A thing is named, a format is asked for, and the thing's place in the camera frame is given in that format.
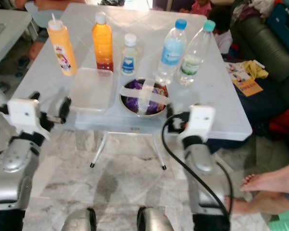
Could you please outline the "clear plastic food container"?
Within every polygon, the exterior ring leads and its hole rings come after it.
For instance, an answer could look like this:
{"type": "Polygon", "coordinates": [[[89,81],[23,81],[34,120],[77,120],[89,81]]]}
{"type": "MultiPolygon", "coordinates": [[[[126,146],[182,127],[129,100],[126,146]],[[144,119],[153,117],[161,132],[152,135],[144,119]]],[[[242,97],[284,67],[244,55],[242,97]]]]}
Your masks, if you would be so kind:
{"type": "Polygon", "coordinates": [[[80,68],[70,91],[70,110],[79,114],[102,114],[110,106],[115,91],[113,71],[80,68]]]}

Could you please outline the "white plastic folding table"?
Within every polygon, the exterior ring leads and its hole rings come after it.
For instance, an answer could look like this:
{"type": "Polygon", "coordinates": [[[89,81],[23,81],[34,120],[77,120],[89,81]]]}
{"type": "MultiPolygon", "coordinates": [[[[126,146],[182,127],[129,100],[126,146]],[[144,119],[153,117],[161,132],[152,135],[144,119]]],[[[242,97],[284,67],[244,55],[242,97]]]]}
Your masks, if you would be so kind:
{"type": "MultiPolygon", "coordinates": [[[[92,27],[96,13],[107,15],[108,24],[112,28],[116,64],[121,59],[123,35],[132,33],[138,38],[141,49],[141,58],[136,70],[138,78],[151,76],[153,71],[157,70],[164,38],[176,20],[183,18],[187,21],[185,33],[189,38],[192,38],[206,21],[204,16],[198,14],[139,11],[127,7],[72,3],[63,12],[61,20],[69,31],[80,67],[96,66],[92,53],[92,27]]],[[[39,109],[52,113],[58,109],[63,98],[69,95],[72,83],[72,77],[65,76],[60,70],[52,45],[46,42],[13,97],[26,98],[38,91],[41,94],[39,109]]],[[[251,135],[252,130],[246,113],[214,39],[210,40],[208,57],[200,66],[195,81],[189,86],[189,92],[197,97],[193,103],[215,108],[214,122],[209,132],[210,139],[243,141],[251,135]]],[[[70,112],[65,128],[158,134],[166,120],[166,114],[152,117],[135,115],[121,104],[118,94],[114,95],[112,102],[112,106],[104,114],[79,115],[70,112]]]]}

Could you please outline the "metal bowl with purple food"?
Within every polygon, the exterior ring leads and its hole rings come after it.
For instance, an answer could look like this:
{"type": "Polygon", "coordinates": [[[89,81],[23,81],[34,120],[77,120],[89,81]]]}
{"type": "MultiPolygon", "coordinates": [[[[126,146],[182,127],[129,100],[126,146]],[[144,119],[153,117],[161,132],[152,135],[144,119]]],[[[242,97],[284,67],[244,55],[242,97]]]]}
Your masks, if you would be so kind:
{"type": "Polygon", "coordinates": [[[149,78],[136,78],[119,88],[120,100],[138,116],[160,114],[170,103],[169,91],[165,85],[149,78]]]}

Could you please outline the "orange squeeze sauce bottle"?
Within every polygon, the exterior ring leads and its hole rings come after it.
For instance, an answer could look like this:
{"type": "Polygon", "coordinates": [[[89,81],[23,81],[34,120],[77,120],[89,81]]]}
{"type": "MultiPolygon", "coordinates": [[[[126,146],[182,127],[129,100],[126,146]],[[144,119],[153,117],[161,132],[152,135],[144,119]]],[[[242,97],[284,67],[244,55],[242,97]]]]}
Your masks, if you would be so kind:
{"type": "Polygon", "coordinates": [[[59,67],[66,76],[76,75],[78,68],[72,43],[70,42],[69,31],[61,20],[56,19],[53,13],[51,16],[52,20],[48,22],[47,31],[53,51],[58,59],[59,67]]]}

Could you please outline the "white side table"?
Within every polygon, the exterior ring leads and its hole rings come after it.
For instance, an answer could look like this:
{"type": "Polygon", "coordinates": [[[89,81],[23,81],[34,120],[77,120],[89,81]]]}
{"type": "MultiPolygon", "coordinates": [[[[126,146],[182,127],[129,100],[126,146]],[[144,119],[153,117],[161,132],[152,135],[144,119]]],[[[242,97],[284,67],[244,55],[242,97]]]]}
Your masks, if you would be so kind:
{"type": "Polygon", "coordinates": [[[26,11],[0,9],[0,24],[6,24],[0,34],[0,62],[28,29],[31,20],[30,13],[26,11]]]}

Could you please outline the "water bottle blue cap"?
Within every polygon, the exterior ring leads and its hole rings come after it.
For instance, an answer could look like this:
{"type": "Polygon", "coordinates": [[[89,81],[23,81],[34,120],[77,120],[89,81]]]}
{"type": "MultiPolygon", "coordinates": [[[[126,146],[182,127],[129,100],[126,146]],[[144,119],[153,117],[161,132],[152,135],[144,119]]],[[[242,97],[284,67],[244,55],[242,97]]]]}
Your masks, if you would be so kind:
{"type": "Polygon", "coordinates": [[[185,28],[188,22],[184,18],[176,20],[173,29],[167,34],[161,58],[156,72],[156,81],[162,86],[167,86],[173,81],[178,64],[184,54],[186,46],[185,28]]]}

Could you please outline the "orange printed booklet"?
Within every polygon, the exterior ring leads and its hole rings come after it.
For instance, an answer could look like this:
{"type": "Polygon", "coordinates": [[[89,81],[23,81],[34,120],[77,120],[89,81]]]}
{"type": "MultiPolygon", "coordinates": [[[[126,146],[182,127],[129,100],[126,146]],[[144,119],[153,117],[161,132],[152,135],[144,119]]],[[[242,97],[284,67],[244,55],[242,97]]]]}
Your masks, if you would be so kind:
{"type": "Polygon", "coordinates": [[[226,63],[233,84],[247,97],[263,91],[263,88],[246,72],[243,62],[226,63]]]}

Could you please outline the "yellow cloth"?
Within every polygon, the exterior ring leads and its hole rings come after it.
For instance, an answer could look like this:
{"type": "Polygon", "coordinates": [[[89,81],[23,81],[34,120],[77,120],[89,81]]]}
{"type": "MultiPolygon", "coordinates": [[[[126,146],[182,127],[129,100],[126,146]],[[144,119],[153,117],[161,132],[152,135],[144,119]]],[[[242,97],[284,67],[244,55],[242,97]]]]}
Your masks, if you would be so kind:
{"type": "Polygon", "coordinates": [[[265,70],[265,66],[257,60],[246,60],[243,65],[248,75],[254,79],[265,79],[269,75],[268,71],[265,70]]]}

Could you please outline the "child in white shirt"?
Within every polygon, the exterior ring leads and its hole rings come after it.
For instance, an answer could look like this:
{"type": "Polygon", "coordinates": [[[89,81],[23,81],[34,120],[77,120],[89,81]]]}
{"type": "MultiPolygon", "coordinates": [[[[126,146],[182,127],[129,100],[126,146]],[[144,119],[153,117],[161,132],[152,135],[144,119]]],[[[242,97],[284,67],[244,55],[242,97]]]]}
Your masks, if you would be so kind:
{"type": "Polygon", "coordinates": [[[222,55],[228,54],[233,38],[231,37],[231,11],[229,6],[217,6],[210,11],[208,19],[216,26],[213,30],[213,37],[222,55]]]}

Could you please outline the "silver right robot leg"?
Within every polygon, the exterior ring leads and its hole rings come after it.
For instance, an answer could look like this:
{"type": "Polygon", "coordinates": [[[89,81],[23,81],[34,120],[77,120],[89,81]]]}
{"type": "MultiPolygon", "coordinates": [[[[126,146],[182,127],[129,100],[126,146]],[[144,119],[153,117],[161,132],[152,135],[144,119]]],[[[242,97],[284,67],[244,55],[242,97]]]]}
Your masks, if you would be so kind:
{"type": "Polygon", "coordinates": [[[169,218],[160,209],[142,206],[136,217],[137,231],[174,231],[169,218]]]}

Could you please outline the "silver robot leg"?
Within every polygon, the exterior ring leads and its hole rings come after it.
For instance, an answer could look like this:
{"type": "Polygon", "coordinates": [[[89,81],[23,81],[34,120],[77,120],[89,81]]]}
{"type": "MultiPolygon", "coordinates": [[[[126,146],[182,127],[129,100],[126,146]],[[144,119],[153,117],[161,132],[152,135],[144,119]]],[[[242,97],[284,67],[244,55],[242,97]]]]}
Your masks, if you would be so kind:
{"type": "Polygon", "coordinates": [[[70,213],[61,231],[96,231],[96,213],[92,207],[76,210],[70,213]]]}
{"type": "Polygon", "coordinates": [[[174,231],[169,218],[160,209],[142,206],[136,217],[137,231],[174,231]]]}

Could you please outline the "silver left robot leg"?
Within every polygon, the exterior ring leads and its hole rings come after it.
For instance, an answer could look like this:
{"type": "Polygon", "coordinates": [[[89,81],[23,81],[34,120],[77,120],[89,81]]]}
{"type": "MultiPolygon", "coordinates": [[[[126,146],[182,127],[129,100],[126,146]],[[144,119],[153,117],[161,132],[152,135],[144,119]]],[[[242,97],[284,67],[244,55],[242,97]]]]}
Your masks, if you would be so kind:
{"type": "Polygon", "coordinates": [[[96,213],[92,207],[76,210],[70,213],[61,231],[96,231],[96,213]]]}

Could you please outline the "red cloth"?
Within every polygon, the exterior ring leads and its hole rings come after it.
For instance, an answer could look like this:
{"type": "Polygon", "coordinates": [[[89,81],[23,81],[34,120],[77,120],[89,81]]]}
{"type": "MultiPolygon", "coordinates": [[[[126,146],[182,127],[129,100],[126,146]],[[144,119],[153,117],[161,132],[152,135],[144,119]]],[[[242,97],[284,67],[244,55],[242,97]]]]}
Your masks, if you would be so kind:
{"type": "Polygon", "coordinates": [[[289,109],[272,117],[266,124],[267,136],[274,140],[289,137],[289,109]]]}

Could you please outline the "dark green sofa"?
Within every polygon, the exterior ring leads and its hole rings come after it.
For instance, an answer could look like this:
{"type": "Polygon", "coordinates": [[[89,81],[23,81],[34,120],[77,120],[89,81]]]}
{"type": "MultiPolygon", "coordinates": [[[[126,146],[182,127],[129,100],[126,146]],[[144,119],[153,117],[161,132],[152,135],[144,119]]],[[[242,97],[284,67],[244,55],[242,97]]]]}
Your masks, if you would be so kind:
{"type": "Polygon", "coordinates": [[[289,51],[261,18],[236,22],[230,31],[244,59],[257,60],[265,66],[274,83],[289,87],[289,51]]]}

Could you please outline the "blue bag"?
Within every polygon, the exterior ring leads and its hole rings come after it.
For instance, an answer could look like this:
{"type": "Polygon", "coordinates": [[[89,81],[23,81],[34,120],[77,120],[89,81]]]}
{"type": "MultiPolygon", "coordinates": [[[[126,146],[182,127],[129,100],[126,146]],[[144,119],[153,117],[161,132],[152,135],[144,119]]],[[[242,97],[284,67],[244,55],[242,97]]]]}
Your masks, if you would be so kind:
{"type": "Polygon", "coordinates": [[[289,9],[285,4],[277,4],[270,16],[266,19],[266,24],[279,40],[289,49],[289,9]]]}

